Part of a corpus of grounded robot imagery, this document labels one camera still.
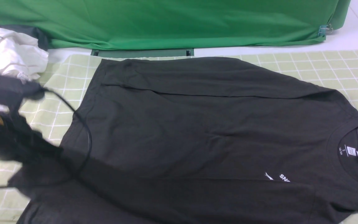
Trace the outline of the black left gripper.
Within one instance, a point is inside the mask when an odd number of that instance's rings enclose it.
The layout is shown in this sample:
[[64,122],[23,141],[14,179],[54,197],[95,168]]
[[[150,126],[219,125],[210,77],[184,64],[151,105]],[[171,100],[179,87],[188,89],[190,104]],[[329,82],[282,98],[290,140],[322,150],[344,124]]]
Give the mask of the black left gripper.
[[0,115],[0,161],[31,163],[44,157],[59,158],[62,152],[31,129],[23,116],[17,114],[11,120]]

